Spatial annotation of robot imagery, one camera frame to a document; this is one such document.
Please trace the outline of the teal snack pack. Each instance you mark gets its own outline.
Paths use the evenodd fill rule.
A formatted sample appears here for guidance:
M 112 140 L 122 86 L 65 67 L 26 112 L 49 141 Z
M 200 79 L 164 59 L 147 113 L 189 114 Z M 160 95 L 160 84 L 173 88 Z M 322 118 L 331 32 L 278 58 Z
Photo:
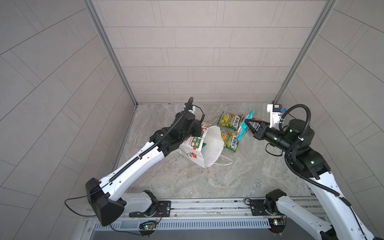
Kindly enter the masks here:
M 245 132 L 247 131 L 248 129 L 248 126 L 247 124 L 245 123 L 245 120 L 249 120 L 253 117 L 253 113 L 254 111 L 251 111 L 250 113 L 248 113 L 244 118 L 242 118 L 242 122 L 241 122 L 241 125 L 237 131 L 237 141 L 241 141 L 241 139 L 243 138 Z

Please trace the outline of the green yellow candy bag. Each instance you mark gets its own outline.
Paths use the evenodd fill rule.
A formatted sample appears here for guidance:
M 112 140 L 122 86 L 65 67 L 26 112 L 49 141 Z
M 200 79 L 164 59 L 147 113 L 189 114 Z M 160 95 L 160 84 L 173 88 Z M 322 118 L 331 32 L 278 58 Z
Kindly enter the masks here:
M 228 127 L 232 130 L 237 131 L 244 119 L 244 115 L 232 114 L 229 112 L 223 112 L 219 117 L 218 125 Z
M 221 136 L 224 141 L 224 147 L 235 153 L 239 145 L 239 142 L 237 140 L 237 134 L 221 130 Z

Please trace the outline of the white floral paper bag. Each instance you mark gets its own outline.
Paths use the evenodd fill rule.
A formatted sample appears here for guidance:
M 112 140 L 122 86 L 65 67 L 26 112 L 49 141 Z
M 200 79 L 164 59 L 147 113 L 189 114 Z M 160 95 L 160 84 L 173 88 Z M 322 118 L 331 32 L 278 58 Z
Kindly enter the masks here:
M 228 166 L 233 163 L 233 160 L 221 155 L 224 143 L 218 126 L 202 123 L 201 136 L 189 137 L 177 151 L 203 168 L 209 168 L 212 165 Z

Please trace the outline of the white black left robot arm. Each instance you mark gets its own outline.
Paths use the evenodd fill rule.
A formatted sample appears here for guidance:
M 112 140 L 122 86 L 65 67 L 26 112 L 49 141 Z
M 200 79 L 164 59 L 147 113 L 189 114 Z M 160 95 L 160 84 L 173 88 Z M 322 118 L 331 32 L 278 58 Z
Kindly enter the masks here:
M 189 137 L 199 137 L 202 120 L 194 114 L 193 98 L 189 98 L 182 112 L 170 127 L 156 131 L 144 147 L 109 175 L 86 183 L 88 203 L 103 227 L 112 224 L 125 213 L 143 213 L 151 217 L 158 208 L 158 200 L 150 191 L 131 196 L 125 191 L 146 170 L 177 150 Z

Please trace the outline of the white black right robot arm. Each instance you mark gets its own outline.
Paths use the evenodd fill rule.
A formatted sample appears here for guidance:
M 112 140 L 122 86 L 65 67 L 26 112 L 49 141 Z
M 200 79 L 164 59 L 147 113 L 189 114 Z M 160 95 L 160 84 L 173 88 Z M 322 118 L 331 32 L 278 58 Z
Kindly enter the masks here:
M 293 119 L 286 129 L 272 128 L 265 121 L 253 119 L 244 123 L 255 139 L 265 140 L 282 151 L 289 170 L 308 184 L 330 221 L 325 222 L 298 206 L 282 190 L 266 194 L 266 212 L 290 218 L 317 240 L 375 240 L 341 192 L 328 163 L 310 147 L 314 136 L 310 120 Z

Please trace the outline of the right green circuit board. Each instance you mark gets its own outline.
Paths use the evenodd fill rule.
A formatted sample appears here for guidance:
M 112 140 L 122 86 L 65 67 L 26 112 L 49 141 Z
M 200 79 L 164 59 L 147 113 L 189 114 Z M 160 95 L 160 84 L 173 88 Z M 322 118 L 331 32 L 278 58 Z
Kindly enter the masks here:
M 283 218 L 278 219 L 268 219 L 269 221 L 269 231 L 274 234 L 282 234 L 286 227 L 286 222 Z

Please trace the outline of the green circuit board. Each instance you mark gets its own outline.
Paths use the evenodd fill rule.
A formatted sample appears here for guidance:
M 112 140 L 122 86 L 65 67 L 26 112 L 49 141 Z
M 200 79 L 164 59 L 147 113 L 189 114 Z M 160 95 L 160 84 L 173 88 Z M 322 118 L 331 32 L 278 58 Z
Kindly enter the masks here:
M 274 234 L 282 234 L 286 227 L 286 222 L 283 218 L 278 219 L 268 219 L 269 221 L 269 231 Z
M 157 222 L 156 221 L 147 221 L 147 222 L 143 222 L 140 224 L 139 226 L 139 230 L 140 231 L 153 231 L 157 226 Z

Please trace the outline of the white ventilation grille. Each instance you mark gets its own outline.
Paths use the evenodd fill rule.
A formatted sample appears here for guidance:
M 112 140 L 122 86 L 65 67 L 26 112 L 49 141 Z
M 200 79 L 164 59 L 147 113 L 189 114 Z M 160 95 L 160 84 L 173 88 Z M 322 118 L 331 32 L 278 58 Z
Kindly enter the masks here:
M 135 231 L 139 229 L 140 224 L 144 221 L 116 221 L 112 226 L 103 227 L 100 223 L 96 223 L 94 230 L 121 230 Z M 221 230 L 221 229 L 270 229 L 268 219 L 171 219 L 161 220 L 156 229 L 166 230 Z

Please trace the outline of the left green circuit board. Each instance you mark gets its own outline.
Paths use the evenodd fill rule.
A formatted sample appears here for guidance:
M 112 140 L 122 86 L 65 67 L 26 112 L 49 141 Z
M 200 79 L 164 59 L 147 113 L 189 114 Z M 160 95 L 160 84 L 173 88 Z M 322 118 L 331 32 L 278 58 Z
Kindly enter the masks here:
M 156 221 L 147 221 L 147 222 L 143 222 L 140 224 L 139 226 L 139 230 L 140 231 L 153 231 L 157 226 L 157 222 Z

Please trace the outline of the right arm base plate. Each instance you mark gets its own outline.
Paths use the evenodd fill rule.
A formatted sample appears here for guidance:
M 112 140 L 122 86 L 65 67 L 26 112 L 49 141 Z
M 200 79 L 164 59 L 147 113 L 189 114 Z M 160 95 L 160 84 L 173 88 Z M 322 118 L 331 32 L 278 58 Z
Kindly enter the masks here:
M 276 201 L 266 199 L 244 199 L 244 203 L 250 207 L 253 216 L 283 216 L 278 211 Z

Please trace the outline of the aluminium mounting rail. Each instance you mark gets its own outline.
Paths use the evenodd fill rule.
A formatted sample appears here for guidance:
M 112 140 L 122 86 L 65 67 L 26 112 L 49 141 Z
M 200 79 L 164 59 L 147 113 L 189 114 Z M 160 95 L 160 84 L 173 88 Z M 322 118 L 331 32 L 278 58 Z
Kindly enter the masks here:
M 158 201 L 171 201 L 169 219 L 188 218 L 240 218 L 264 217 L 276 218 L 278 216 L 253 216 L 251 209 L 244 203 L 244 198 L 219 198 L 219 199 L 158 199 L 154 203 L 150 199 L 140 199 L 131 194 L 125 194 L 118 202 L 125 202 L 123 208 L 108 209 L 102 213 L 102 221 L 110 224 L 119 218 L 129 218 L 129 213 L 147 211 L 151 204 L 157 205 Z

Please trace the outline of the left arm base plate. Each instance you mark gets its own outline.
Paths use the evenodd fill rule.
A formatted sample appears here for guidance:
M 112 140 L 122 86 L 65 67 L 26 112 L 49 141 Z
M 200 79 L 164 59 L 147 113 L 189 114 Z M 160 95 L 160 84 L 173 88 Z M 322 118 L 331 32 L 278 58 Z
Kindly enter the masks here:
M 150 208 L 143 212 L 129 213 L 130 218 L 155 218 L 155 217 L 169 217 L 171 211 L 171 201 L 158 201 L 157 205 L 151 204 Z

